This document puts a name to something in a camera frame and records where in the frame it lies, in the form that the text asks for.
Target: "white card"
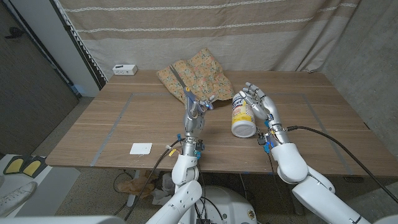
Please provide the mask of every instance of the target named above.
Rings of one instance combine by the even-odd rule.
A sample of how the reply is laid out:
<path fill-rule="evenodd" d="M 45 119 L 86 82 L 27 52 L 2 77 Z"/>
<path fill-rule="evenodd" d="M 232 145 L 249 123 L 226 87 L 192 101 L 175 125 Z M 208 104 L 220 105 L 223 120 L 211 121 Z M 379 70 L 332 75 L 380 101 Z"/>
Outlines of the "white card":
<path fill-rule="evenodd" d="M 134 143 L 130 150 L 130 155 L 148 155 L 152 143 Z"/>

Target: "wooden table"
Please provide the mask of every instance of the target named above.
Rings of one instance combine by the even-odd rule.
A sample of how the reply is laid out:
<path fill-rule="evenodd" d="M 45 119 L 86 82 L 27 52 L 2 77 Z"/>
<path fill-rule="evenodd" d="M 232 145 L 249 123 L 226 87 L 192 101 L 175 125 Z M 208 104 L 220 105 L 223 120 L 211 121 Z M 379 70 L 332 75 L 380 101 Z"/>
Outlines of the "wooden table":
<path fill-rule="evenodd" d="M 225 72 L 234 91 L 251 82 L 278 107 L 283 125 L 308 126 L 341 141 L 374 175 L 397 177 L 398 162 L 322 73 Z M 231 101 L 216 102 L 207 112 L 201 138 L 206 144 L 200 165 L 205 172 L 265 174 L 271 171 L 257 136 L 231 132 Z M 62 167 L 151 169 L 167 144 L 184 134 L 184 105 L 158 80 L 155 71 L 113 76 L 47 158 Z M 265 131 L 262 121 L 256 124 Z M 315 133 L 289 132 L 308 165 L 326 175 L 366 175 L 342 149 Z M 149 155 L 130 155 L 135 142 L 151 142 Z M 171 170 L 177 154 L 160 170 Z"/>

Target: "plastic bottle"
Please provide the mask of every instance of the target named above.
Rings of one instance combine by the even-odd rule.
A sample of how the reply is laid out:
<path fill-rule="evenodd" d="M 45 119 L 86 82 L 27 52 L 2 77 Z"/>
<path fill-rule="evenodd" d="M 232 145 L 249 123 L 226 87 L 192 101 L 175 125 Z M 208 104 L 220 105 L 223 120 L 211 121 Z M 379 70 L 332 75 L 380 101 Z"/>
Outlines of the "plastic bottle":
<path fill-rule="evenodd" d="M 236 137 L 240 138 L 251 137 L 257 131 L 253 110 L 239 93 L 234 95 L 232 99 L 231 131 Z"/>

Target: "white power outlet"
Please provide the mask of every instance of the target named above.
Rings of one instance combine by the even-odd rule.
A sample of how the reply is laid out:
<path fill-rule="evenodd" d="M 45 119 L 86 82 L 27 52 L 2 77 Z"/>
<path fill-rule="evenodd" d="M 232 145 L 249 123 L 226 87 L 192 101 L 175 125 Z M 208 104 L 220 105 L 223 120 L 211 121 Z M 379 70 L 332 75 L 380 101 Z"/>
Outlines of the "white power outlet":
<path fill-rule="evenodd" d="M 137 72 L 136 65 L 115 65 L 113 68 L 115 75 L 135 75 Z"/>

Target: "white shoe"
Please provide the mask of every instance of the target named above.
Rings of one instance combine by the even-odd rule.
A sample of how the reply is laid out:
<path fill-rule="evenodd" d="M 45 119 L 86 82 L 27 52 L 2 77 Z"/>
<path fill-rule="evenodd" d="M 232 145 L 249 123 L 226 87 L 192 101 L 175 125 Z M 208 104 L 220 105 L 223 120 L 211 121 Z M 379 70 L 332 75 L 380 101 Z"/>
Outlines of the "white shoe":
<path fill-rule="evenodd" d="M 37 183 L 30 182 L 0 198 L 0 217 L 6 217 L 21 206 L 36 190 Z"/>

